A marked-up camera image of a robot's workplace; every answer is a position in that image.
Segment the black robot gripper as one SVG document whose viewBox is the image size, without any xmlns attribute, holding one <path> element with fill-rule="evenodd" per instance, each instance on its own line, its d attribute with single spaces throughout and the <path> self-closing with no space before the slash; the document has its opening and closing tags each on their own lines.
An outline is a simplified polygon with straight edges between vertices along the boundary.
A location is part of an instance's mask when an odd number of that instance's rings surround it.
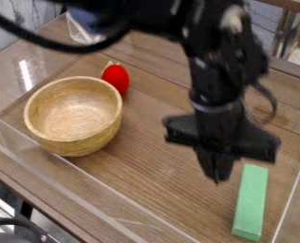
<svg viewBox="0 0 300 243">
<path fill-rule="evenodd" d="M 169 116 L 162 123 L 169 142 L 195 147 L 202 171 L 213 181 L 230 179 L 236 159 L 276 162 L 281 140 L 249 120 L 241 103 L 218 113 L 195 110 Z"/>
</svg>

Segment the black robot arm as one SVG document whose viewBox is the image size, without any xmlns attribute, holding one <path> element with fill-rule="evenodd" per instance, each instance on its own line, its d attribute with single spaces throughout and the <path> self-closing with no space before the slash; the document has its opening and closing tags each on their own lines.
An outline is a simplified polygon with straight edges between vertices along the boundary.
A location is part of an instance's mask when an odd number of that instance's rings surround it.
<svg viewBox="0 0 300 243">
<path fill-rule="evenodd" d="M 242 158 L 273 163 L 280 138 L 250 118 L 244 95 L 253 87 L 278 109 L 261 84 L 269 71 L 262 42 L 244 0 L 44 0 L 66 5 L 83 30 L 98 39 L 73 46 L 43 37 L 0 14 L 0 28 L 30 43 L 66 53 L 91 53 L 133 30 L 177 43 L 187 56 L 193 112 L 163 118 L 165 139 L 193 148 L 207 178 L 230 178 Z"/>
</svg>

